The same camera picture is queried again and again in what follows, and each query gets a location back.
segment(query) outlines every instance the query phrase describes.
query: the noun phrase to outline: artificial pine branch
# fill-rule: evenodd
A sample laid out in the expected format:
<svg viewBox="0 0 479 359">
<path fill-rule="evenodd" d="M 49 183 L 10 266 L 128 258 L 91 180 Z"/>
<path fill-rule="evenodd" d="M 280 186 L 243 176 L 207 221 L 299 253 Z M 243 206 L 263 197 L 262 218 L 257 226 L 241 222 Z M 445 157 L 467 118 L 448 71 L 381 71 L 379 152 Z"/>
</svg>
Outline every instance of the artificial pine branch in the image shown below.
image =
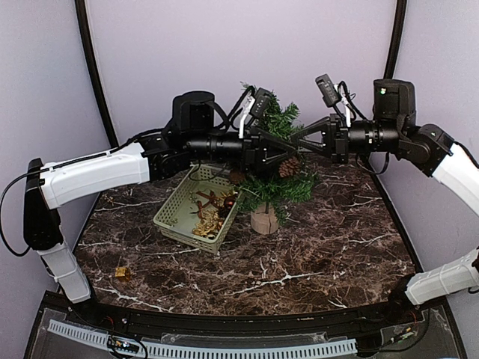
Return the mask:
<svg viewBox="0 0 479 359">
<path fill-rule="evenodd" d="M 242 86 L 247 88 L 249 84 L 242 83 Z M 282 109 L 278 97 L 273 92 L 263 118 L 259 119 L 254 125 L 288 141 L 295 131 L 302 128 L 302 125 L 294 125 L 298 116 L 299 108 L 295 103 L 292 102 L 285 109 Z M 253 212 L 259 205 L 265 202 L 270 203 L 275 209 L 278 222 L 282 224 L 286 219 L 286 212 L 281 204 L 286 200 L 294 203 L 309 200 L 316 181 L 315 175 L 305 172 L 287 178 L 281 178 L 279 172 L 269 177 L 248 176 L 237 187 L 246 193 L 246 199 L 240 209 L 243 212 Z"/>
</svg>

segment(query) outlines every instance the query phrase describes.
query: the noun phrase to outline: black frame pole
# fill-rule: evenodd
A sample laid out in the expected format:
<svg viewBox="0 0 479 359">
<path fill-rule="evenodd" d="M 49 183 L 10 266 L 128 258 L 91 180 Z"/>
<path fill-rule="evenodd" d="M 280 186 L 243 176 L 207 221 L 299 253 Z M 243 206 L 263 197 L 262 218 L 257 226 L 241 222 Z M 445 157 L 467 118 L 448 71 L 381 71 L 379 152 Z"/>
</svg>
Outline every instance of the black frame pole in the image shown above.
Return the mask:
<svg viewBox="0 0 479 359">
<path fill-rule="evenodd" d="M 403 35 L 404 19 L 406 18 L 406 6 L 407 0 L 397 0 L 388 60 L 386 61 L 386 68 L 384 70 L 384 79 L 392 79 L 394 70 L 396 69 L 397 55 L 399 54 L 399 46 Z"/>
<path fill-rule="evenodd" d="M 106 136 L 110 143 L 110 147 L 118 147 L 118 139 L 113 127 L 112 118 L 106 105 L 105 94 L 103 93 L 102 83 L 100 81 L 100 74 L 98 73 L 97 61 L 91 42 L 90 27 L 88 26 L 88 15 L 85 0 L 75 0 L 76 18 L 78 19 L 78 26 L 80 29 L 80 36 L 82 38 L 83 52 L 85 53 L 85 60 L 87 62 L 88 72 L 90 74 L 91 86 L 93 88 L 95 99 L 97 100 L 98 110 L 102 118 L 103 127 L 105 128 Z"/>
</svg>

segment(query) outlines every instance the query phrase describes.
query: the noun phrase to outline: plastic basket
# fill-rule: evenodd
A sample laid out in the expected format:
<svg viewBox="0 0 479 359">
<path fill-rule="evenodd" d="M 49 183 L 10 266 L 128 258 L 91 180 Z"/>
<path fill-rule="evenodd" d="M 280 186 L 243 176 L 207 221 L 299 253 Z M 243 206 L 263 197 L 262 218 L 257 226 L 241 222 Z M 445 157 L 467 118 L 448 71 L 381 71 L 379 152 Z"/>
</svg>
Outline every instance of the plastic basket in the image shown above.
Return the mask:
<svg viewBox="0 0 479 359">
<path fill-rule="evenodd" d="M 208 251 L 213 254 L 218 253 L 219 246 L 223 243 L 238 213 L 238 208 L 243 200 L 243 193 L 240 192 L 238 194 L 233 208 L 214 239 L 196 236 L 192 233 L 199 218 L 197 214 L 192 213 L 198 210 L 198 208 L 192 203 L 191 196 L 193 194 L 198 200 L 201 200 L 201 202 L 205 204 L 207 199 L 197 196 L 197 191 L 210 193 L 211 190 L 217 194 L 221 193 L 221 191 L 230 191 L 233 185 L 231 185 L 228 180 L 229 171 L 221 171 L 222 169 L 209 165 L 201 165 L 198 170 L 198 166 L 196 165 L 188 172 L 153 218 L 153 222 L 159 226 L 162 235 L 200 248 L 203 251 Z"/>
</svg>

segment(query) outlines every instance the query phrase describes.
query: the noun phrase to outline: marble table surface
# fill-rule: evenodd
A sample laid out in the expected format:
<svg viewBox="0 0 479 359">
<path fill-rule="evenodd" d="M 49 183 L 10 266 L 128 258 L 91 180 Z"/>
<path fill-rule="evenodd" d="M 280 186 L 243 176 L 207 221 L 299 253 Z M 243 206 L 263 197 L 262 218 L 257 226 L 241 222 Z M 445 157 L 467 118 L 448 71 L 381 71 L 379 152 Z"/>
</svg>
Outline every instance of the marble table surface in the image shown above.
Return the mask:
<svg viewBox="0 0 479 359">
<path fill-rule="evenodd" d="M 164 237 L 153 217 L 185 173 L 103 193 L 76 248 L 103 303 L 171 313 L 310 313 L 385 301 L 414 266 L 368 174 L 307 155 L 308 202 L 269 236 L 238 214 L 218 255 Z M 130 282 L 115 278 L 129 267 Z"/>
</svg>

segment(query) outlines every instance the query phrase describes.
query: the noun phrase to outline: white cable tray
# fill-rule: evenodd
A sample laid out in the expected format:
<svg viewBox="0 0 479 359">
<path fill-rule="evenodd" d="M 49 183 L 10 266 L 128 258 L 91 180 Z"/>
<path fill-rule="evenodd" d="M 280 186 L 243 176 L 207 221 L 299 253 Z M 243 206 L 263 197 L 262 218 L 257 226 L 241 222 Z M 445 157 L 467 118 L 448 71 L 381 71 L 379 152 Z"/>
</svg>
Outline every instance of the white cable tray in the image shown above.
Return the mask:
<svg viewBox="0 0 479 359">
<path fill-rule="evenodd" d="M 48 331 L 62 337 L 75 340 L 87 346 L 108 351 L 106 343 L 109 335 L 96 329 L 80 328 L 74 324 L 59 322 L 51 319 Z M 124 338 L 125 341 L 138 345 L 134 340 Z M 192 348 L 187 346 L 170 346 L 160 343 L 141 341 L 148 350 L 151 359 L 320 359 L 334 358 L 338 355 L 357 353 L 356 340 L 341 340 L 332 343 L 313 344 L 310 346 L 291 346 L 270 349 L 214 349 Z M 144 350 L 138 353 L 116 349 L 119 353 L 144 357 Z"/>
</svg>

